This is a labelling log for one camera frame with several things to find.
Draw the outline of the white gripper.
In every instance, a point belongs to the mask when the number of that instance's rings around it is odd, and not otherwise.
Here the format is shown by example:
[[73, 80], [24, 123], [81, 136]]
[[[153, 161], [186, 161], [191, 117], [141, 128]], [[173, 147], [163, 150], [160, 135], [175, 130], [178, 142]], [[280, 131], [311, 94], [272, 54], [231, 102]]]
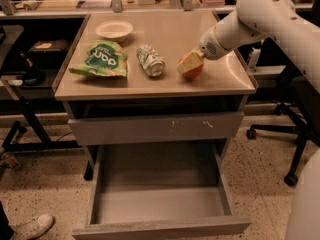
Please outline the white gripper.
[[219, 42], [218, 27], [210, 27], [200, 38], [200, 50], [192, 50], [187, 53], [187, 57], [177, 65], [177, 70], [184, 73], [194, 67], [204, 64], [204, 57], [208, 60], [218, 60], [229, 53]]

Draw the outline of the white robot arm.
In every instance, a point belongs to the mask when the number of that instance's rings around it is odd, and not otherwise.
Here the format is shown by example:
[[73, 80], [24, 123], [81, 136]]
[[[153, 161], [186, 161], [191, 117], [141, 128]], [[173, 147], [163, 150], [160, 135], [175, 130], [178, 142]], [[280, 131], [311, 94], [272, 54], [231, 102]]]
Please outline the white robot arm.
[[296, 14], [291, 0], [237, 0], [236, 9], [209, 28], [199, 46], [184, 55], [177, 69], [186, 74], [217, 60], [236, 48], [271, 38], [301, 72], [291, 82], [291, 93], [300, 111], [281, 109], [296, 123], [297, 149], [284, 181], [296, 188], [285, 240], [320, 240], [320, 153], [316, 152], [301, 175], [295, 171], [307, 140], [319, 142], [320, 30]]

